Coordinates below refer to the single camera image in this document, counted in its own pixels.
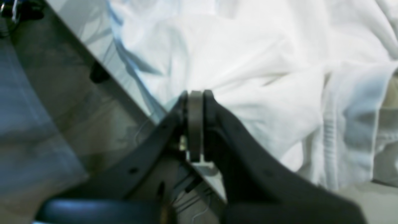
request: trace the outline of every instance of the black plastic part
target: black plastic part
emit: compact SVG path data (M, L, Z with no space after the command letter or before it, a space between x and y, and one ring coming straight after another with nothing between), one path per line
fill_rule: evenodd
M44 4L41 4L37 1L23 1L21 4L21 21L43 19L43 8Z
M228 224L363 224L354 206L342 204L232 204L222 218Z
M91 178L86 183L46 201L41 206L36 216L36 220L50 223L52 220L62 220L66 218L66 216L75 216L75 218L69 218L71 222L68 224L113 224L114 222L105 222L104 220L120 220L119 216L121 214L119 212L114 212L114 209L103 209L105 207L108 208L111 205L115 205L115 209L119 207L123 212L134 214L135 212L129 211L128 208L136 209L139 207L138 205L140 202L127 202L125 199L127 199L145 180L145 177L148 176L151 169L159 160L161 154L166 153L178 157L179 154L182 153L178 150L175 151L168 146L177 144L179 136L182 134L182 111L185 107L186 100L187 95L183 94L178 103L174 106L173 110L156 127L151 136L121 162L105 172ZM159 212L154 210L153 207L145 208L145 205L143 206L143 209L148 213L148 216L149 213L152 212L154 217L159 217ZM98 216L94 215L97 212L100 212L101 214ZM140 219L141 216L136 217L126 214L123 217L126 218L123 223L130 224L136 223L135 221L137 218ZM173 216L169 213L167 217L167 220L163 223L172 223L173 220L170 218ZM85 222L76 222L77 218L84 220Z
M47 201L36 220L52 224L159 223L162 207L158 202L56 199Z
M205 91L203 97L204 156L223 175L228 199L224 223L365 223L357 205L317 188L269 155L240 120L215 101L211 91ZM140 207L140 202L123 200L148 178L162 155L184 160L176 145L187 131L187 99L185 92L138 149L106 172L48 200L36 220L59 220L59 223L70 220L68 224L119 220L136 223L151 214L157 218L141 223L174 222L174 219L164 222L164 213L159 213L158 205ZM137 209L143 209L144 216L134 215Z
M252 208L259 215L252 220L259 221L266 219L262 214L285 212L284 219L270 223L301 223L296 222L298 216L308 221L305 223L323 223L331 216L338 217L336 223L365 223L357 205L289 171L260 146L238 118L215 101L211 91L205 91L204 96L205 159L213 161L222 173L230 208L245 204L227 212L227 223L238 223L235 215ZM324 208L321 216L306 217L319 208Z
M12 17L12 8L14 5L14 1L3 2L0 1L0 16L3 18L11 18Z
M110 78L109 73L98 62L93 64L90 73L90 79L93 83L99 84Z

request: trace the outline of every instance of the white towel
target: white towel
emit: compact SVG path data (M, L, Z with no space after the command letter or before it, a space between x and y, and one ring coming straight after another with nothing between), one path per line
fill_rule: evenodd
M167 110L184 90L211 89L313 183L337 189L373 172L398 183L398 0L108 4L127 66Z

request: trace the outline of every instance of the wire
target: wire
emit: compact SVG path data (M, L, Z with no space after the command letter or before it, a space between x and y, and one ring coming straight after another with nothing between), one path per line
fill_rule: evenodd
M197 202L200 201L200 200L201 200L201 198L196 199L194 202L192 202L191 204L189 204L189 205L187 205L186 207L182 208L182 209L181 209L180 211L178 211L177 213L180 214L181 212L187 210L189 207L191 207L192 205L194 205L195 203L197 203Z
M196 173L194 169L191 168L191 170L189 171L189 173L180 181L178 181L178 183L175 184L174 188L176 188L178 185L180 185L181 183L183 183L184 181L186 181L188 178L191 177L191 175L193 173Z
M181 195L181 197L180 197L179 199L176 198L176 199L174 199L174 200L172 201L172 204L175 204L175 203L181 201L181 199L184 198L185 195L186 195L186 193L183 192L182 195Z
M137 133L135 134L135 136L134 136L134 143L135 143L135 145L138 145L138 144L139 144L139 142L138 142L138 140L137 140L137 137L138 137L138 135L140 134L140 132L142 131L142 129L145 127L145 125L146 125L148 122L149 122L149 119L146 120L146 121L141 125L141 127L138 129Z
M198 214L194 215L194 216L192 217L192 219L191 219L191 224L194 224L195 219L196 219L197 217L199 217L199 216L205 214L205 213L209 210L210 205L211 205L211 195L209 195L209 204L207 205L206 209L203 210L202 212L199 212Z
M208 193L212 193L212 192L208 192L208 190L211 190L210 187L205 189L203 191L203 193L207 193L207 194ZM183 207L184 205L190 203L191 201L193 201L193 200L195 200L196 198L199 198L199 197L200 197L200 195L195 195L195 196L191 197L190 199L186 200L184 203L180 204L176 209L179 209L179 208Z

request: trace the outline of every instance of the white sheet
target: white sheet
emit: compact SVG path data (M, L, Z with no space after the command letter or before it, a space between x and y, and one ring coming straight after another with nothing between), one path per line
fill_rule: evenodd
M167 110L211 89L315 184L397 180L398 153L383 155L398 151L398 0L108 3L127 66Z

